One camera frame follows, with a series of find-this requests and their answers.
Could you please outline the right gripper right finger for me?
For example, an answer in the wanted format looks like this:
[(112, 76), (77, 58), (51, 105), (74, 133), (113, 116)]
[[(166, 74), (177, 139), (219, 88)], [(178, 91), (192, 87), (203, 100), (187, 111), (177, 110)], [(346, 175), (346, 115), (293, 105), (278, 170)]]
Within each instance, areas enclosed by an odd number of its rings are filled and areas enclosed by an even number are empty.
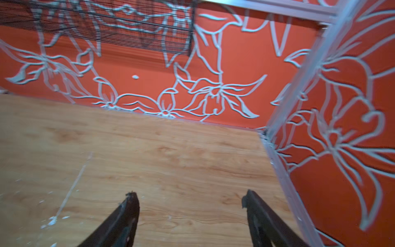
[(254, 247), (307, 247), (300, 238), (253, 190), (242, 198)]

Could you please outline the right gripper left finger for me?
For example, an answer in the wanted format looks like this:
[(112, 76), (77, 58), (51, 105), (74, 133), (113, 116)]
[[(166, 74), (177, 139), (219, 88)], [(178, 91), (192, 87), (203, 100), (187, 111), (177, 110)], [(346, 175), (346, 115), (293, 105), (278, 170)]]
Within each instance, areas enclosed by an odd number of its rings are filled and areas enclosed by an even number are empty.
[(137, 193), (127, 193), (119, 207), (78, 247), (133, 246), (139, 211)]

